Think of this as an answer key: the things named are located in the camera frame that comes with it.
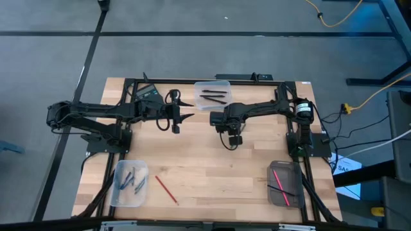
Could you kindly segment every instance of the metal bracket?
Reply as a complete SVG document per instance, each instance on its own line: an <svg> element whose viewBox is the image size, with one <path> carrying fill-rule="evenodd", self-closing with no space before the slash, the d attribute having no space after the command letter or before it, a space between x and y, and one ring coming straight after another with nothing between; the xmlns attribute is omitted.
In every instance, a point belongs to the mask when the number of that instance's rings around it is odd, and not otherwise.
<svg viewBox="0 0 411 231"><path fill-rule="evenodd" d="M90 134L82 135L89 145L87 146L87 152L89 153L128 153L131 144L132 130L122 131L121 144L110 145L101 135Z"/></svg>
<svg viewBox="0 0 411 231"><path fill-rule="evenodd" d="M137 225L137 221L104 221L101 222L102 228L114 228L114 227L129 227Z"/></svg>
<svg viewBox="0 0 411 231"><path fill-rule="evenodd" d="M306 226L306 225L279 224L278 230L284 230L284 231L315 231L315 227Z"/></svg>

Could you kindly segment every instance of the black stand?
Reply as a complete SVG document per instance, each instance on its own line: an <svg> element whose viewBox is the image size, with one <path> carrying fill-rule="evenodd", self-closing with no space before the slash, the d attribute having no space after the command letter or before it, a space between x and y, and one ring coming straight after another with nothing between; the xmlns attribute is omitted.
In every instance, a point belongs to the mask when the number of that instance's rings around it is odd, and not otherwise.
<svg viewBox="0 0 411 231"><path fill-rule="evenodd" d="M396 177L396 168L393 160L340 173L334 175L333 178L335 187L343 187L369 180L377 180L383 176Z"/></svg>
<svg viewBox="0 0 411 231"><path fill-rule="evenodd" d="M323 1L358 1L358 0L323 0ZM397 69L393 70L390 74L382 79L363 79L363 78L348 78L345 80L347 85L350 86L375 86L375 87L383 87L394 81L397 76L406 71L409 67L411 67L411 55L408 52L407 47L405 46L401 35L398 33L397 28L395 27L394 23L391 20L391 16L389 15L386 7L384 6L381 0L364 0L365 3L378 3L380 6L381 12L384 15L384 18L387 20L388 25L390 26L391 32L395 34L395 39L398 41L399 45L401 46L403 52L405 53L407 60L406 62L399 66ZM397 87L411 87L411 81L400 81L394 86Z"/></svg>

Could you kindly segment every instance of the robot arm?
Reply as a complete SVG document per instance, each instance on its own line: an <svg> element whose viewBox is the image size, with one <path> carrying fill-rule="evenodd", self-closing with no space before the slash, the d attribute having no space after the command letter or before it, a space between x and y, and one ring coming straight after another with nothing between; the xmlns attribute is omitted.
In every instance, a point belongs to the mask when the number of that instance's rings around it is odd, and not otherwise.
<svg viewBox="0 0 411 231"><path fill-rule="evenodd" d="M296 107L291 110L290 103L295 103ZM223 112L210 113L210 125L216 127L218 133L228 132L230 135L230 145L237 146L242 144L240 135L241 123L250 117L267 116L280 114L291 121L300 125L299 144L310 145L310 124L313 122L313 104L311 101L302 98L287 99L286 96L278 95L277 100L271 100L264 103L255 103L245 105L243 103L232 103L224 108Z"/></svg>

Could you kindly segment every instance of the yellow connector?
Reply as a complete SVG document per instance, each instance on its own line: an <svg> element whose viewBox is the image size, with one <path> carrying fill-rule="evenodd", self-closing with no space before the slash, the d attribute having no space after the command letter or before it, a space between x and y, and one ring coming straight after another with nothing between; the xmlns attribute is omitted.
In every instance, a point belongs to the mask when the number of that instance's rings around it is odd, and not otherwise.
<svg viewBox="0 0 411 231"><path fill-rule="evenodd" d="M373 207L371 208L371 214L378 217L384 216L384 208L383 207Z"/></svg>
<svg viewBox="0 0 411 231"><path fill-rule="evenodd" d="M345 114L347 114L347 115L351 114L351 111L352 111L352 110L353 110L353 108L350 107L350 106L348 105L348 103L344 103L344 113L345 113Z"/></svg>

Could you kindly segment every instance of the plastic tray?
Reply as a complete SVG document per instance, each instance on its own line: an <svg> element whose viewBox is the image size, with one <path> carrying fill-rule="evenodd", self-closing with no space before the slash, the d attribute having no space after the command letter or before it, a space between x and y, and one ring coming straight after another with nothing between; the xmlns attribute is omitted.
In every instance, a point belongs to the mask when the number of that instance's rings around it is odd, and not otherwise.
<svg viewBox="0 0 411 231"><path fill-rule="evenodd" d="M195 90L195 104L199 110L218 110L223 109L224 107L228 106L232 103L231 98L231 86L230 82L222 80L222 81L201 81L196 82L194 84ZM210 93L210 92L202 92L203 90L220 90L225 91L227 93ZM227 104L221 104L218 102L210 101L208 99L204 99L200 97L200 95L224 95L224 98L213 98L220 101L227 102Z"/></svg>
<svg viewBox="0 0 411 231"><path fill-rule="evenodd" d="M298 163L273 161L267 168L267 184L279 188L277 180L275 179L273 170L276 171L283 190L294 194L290 196L286 194L290 207L302 208L304 205L304 193L301 182L301 168ZM268 200L277 206L287 207L283 193L275 189L268 189Z"/></svg>
<svg viewBox="0 0 411 231"><path fill-rule="evenodd" d="M134 185L128 184L124 189L120 189L125 182L127 174L134 171ZM144 180L142 188L135 194L135 188ZM138 207L144 203L148 187L148 167L142 160L120 160L114 172L113 185L111 190L110 205L114 207Z"/></svg>

